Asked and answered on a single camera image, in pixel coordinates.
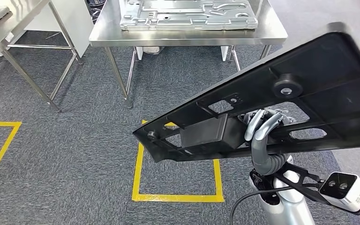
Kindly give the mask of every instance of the black plastic panel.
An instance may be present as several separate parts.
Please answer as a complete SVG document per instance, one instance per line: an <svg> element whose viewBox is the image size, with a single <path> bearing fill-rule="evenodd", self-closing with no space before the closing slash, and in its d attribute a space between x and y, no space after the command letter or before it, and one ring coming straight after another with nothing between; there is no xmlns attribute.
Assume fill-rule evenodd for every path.
<svg viewBox="0 0 360 225"><path fill-rule="evenodd" d="M329 27L343 27L333 23ZM229 117L251 112L281 102L293 102L309 116L304 123L274 129L268 151L292 153L360 147L360 51L345 32L326 31L315 39L291 50L275 53L226 80L192 97L184 104L152 120L134 132L156 162L204 160L250 156L250 147L229 149L220 145L176 147L165 138L198 122L217 118L208 106L225 100L233 109L222 112ZM286 86L293 95L279 92ZM173 122L177 130L165 129ZM327 133L320 139L298 140L289 133L306 128L319 128ZM157 139L147 137L154 132Z"/></svg>

